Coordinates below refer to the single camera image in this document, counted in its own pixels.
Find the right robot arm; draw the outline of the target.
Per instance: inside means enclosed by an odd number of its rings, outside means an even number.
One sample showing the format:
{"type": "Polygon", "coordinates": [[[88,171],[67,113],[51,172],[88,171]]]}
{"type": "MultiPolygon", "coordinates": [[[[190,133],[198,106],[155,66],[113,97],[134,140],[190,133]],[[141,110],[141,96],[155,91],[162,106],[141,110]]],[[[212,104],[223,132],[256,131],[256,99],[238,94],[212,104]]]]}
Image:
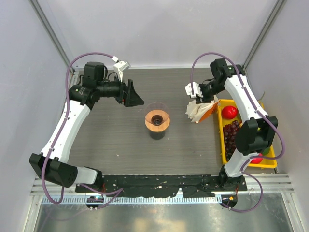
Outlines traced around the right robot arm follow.
{"type": "Polygon", "coordinates": [[[213,79],[207,84],[194,85],[196,102],[209,103],[216,94],[227,90],[243,123],[236,134],[233,155],[218,175],[219,187],[230,190],[239,182],[251,160],[271,147],[278,120],[260,106],[239,65],[228,65],[224,58],[220,58],[213,61],[210,67],[213,79]]]}

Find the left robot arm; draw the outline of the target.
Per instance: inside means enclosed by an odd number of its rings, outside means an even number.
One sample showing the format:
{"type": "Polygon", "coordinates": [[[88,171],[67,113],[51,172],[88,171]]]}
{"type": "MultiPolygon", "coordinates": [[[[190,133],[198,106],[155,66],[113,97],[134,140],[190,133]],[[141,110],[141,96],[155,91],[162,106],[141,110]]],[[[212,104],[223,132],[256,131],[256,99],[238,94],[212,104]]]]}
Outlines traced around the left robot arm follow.
{"type": "Polygon", "coordinates": [[[86,184],[92,192],[99,192],[103,188],[100,171],[68,164],[70,150],[82,123],[100,98],[115,98],[125,107],[144,104],[134,89],[133,81],[123,81],[123,71],[129,66],[127,61],[115,63],[115,78],[109,80],[103,63],[85,64],[82,82],[68,90],[69,102],[51,138],[40,154],[32,154],[29,158],[32,168],[42,181],[65,188],[73,184],[86,184]]]}

